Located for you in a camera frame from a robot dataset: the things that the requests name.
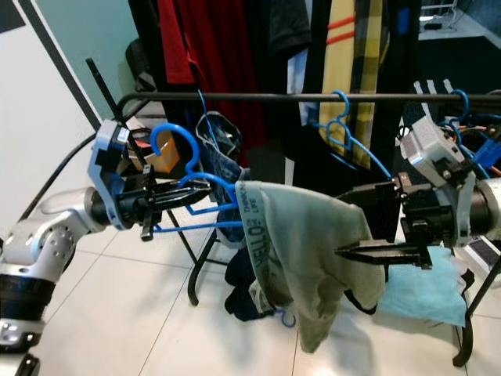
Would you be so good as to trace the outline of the black backpack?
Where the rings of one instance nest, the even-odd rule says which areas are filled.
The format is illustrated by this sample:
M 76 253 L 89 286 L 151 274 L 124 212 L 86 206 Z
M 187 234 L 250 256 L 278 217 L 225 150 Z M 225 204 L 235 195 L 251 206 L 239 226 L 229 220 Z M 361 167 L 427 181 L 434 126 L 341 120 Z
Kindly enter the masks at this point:
M 155 81 L 153 75 L 150 74 L 150 64 L 138 38 L 128 44 L 124 56 L 129 71 L 132 73 L 135 91 L 154 91 Z

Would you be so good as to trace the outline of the black metal clothes rack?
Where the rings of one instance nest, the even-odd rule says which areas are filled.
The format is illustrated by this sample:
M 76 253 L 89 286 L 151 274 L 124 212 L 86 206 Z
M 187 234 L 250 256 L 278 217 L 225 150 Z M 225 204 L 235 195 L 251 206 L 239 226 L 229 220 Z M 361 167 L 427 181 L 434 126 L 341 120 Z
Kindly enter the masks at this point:
M 103 94 L 104 99 L 110 105 L 112 118 L 115 121 L 125 123 L 129 118 L 139 113 L 150 101 L 198 101 L 197 94 L 193 92 L 139 92 L 126 94 L 121 99 L 115 100 L 111 96 L 110 89 L 103 79 L 96 61 L 92 58 L 85 60 L 88 69 Z M 350 103 L 457 103 L 461 107 L 460 97 L 455 94 L 408 94 L 408 93 L 375 93 L 375 94 L 346 94 Z M 204 94 L 205 99 L 223 101 L 223 103 L 237 103 L 237 101 L 250 101 L 251 103 L 341 103 L 337 94 L 296 93 L 296 94 L 273 94 L 273 93 L 230 93 L 210 92 Z M 479 105 L 482 110 L 501 112 L 501 91 L 485 94 L 485 96 L 469 96 L 471 108 Z M 474 351 L 474 327 L 472 316 L 479 307 L 483 298 L 486 297 L 487 283 L 493 283 L 501 275 L 501 264 L 494 265 L 490 269 L 479 291 L 468 302 L 466 311 L 466 326 L 461 329 L 459 337 L 460 351 L 453 358 L 455 367 L 465 367 Z

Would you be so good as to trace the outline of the yellow plaid garment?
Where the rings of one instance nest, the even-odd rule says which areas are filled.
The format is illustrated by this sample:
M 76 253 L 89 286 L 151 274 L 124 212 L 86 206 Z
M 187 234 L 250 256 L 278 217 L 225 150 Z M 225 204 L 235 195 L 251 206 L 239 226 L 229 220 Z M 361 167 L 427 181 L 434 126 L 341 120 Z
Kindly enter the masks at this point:
M 383 11 L 386 0 L 332 0 L 328 17 L 325 57 L 323 57 L 323 92 L 341 90 L 344 93 L 372 94 L 378 89 L 380 51 L 386 40 Z M 363 168 L 372 168 L 371 157 L 358 147 L 347 153 L 347 132 L 363 146 L 371 146 L 375 104 L 356 103 L 343 119 L 344 126 L 326 123 L 346 110 L 343 103 L 319 105 L 319 125 L 316 129 L 333 151 Z

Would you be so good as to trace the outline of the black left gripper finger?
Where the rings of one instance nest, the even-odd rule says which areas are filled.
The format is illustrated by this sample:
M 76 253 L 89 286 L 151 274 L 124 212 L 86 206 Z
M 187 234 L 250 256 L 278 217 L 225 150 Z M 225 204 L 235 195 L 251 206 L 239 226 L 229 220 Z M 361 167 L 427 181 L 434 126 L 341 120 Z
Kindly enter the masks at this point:
M 233 201 L 233 185 L 212 179 L 173 180 L 164 191 L 168 201 L 199 201 L 210 197 L 213 201 Z
M 175 203 L 171 207 L 172 211 L 179 210 L 187 215 L 216 215 L 226 209 L 225 205 L 215 203 L 211 196 L 201 198 L 186 197 L 182 203 Z

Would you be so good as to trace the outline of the red hanging garment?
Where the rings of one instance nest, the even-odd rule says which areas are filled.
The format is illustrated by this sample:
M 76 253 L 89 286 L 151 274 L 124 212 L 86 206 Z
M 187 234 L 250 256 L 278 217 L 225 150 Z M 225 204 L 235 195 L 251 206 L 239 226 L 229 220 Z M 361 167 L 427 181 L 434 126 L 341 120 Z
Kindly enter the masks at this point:
M 204 92 L 260 89 L 243 0 L 157 0 L 169 85 Z

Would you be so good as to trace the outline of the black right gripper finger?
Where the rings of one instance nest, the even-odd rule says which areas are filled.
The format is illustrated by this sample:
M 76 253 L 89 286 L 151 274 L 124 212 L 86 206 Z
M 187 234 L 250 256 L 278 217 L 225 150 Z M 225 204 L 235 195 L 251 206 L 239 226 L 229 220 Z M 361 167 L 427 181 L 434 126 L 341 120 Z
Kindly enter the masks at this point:
M 354 243 L 337 248 L 336 255 L 370 265 L 413 265 L 432 269 L 428 247 L 409 243 Z
M 399 209 L 412 189 L 412 183 L 407 179 L 391 179 L 389 182 L 369 183 L 352 187 L 337 196 L 337 200 L 347 204 L 358 205 L 361 208 L 390 207 Z

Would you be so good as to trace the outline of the grey-green t-shirt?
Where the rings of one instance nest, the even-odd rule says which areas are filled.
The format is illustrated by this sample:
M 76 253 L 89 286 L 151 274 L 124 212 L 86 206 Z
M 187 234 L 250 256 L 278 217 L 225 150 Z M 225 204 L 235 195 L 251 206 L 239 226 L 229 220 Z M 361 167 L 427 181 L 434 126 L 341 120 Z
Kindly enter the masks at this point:
M 364 309 L 385 294 L 383 266 L 354 262 L 338 248 L 371 239 L 364 211 L 301 187 L 258 180 L 235 185 L 254 282 L 250 300 L 260 312 L 290 310 L 301 351 L 315 353 L 329 336 L 349 293 Z

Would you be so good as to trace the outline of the light blue cloth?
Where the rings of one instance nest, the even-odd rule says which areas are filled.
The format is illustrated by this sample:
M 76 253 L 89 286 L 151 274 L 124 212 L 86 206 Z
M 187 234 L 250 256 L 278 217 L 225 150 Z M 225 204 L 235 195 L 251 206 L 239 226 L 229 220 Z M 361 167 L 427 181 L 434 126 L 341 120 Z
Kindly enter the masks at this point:
M 413 265 L 387 268 L 385 294 L 377 312 L 464 328 L 467 305 L 461 295 L 461 272 L 454 263 L 452 250 L 430 246 L 428 251 L 432 269 Z

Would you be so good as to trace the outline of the black hanging garment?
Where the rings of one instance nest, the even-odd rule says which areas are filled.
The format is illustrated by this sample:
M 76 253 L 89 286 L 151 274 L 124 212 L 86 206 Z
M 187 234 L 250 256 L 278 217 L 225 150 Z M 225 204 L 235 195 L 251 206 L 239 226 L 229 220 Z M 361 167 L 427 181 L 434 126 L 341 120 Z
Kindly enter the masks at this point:
M 332 0 L 243 0 L 247 36 L 254 57 L 260 89 L 250 93 L 291 93 L 287 75 L 290 61 L 304 55 L 305 93 L 323 92 L 328 17 Z M 386 0 L 383 28 L 386 35 L 380 51 L 378 89 L 375 93 L 405 93 L 416 78 L 416 11 L 420 0 Z M 157 0 L 128 0 L 142 47 L 153 57 L 153 80 L 162 91 L 193 92 L 197 85 L 166 82 L 164 46 L 160 36 Z M 287 165 L 293 166 L 294 186 L 337 196 L 354 186 L 386 182 L 379 168 L 357 168 L 337 161 L 333 147 L 319 136 L 312 123 L 319 123 L 323 103 L 223 103 L 212 100 L 208 110 L 225 115 L 241 132 L 239 162 L 243 179 L 281 183 Z M 371 146 L 376 157 L 393 173 L 396 161 L 397 121 L 403 103 L 374 103 Z

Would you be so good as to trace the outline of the blue denim shorts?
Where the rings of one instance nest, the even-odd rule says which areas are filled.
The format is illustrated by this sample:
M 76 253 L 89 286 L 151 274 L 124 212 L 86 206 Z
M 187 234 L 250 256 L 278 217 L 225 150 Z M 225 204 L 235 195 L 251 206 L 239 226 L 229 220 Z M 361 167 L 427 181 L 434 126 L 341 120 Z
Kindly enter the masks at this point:
M 203 172 L 212 173 L 229 183 L 246 175 L 240 166 L 239 156 L 243 136 L 225 115 L 208 111 L 196 123 L 196 139 L 200 143 L 200 166 Z

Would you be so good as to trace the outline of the dark navy crumpled garment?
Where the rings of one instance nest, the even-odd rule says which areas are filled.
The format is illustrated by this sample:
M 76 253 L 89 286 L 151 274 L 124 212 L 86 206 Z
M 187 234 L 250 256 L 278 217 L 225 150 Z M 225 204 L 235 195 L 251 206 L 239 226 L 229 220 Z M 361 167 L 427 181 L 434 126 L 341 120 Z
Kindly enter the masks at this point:
M 246 247 L 230 259 L 225 270 L 225 282 L 233 286 L 228 298 L 225 299 L 225 311 L 238 320 L 247 322 L 275 315 L 275 310 L 258 311 L 248 288 L 255 282 L 253 266 Z

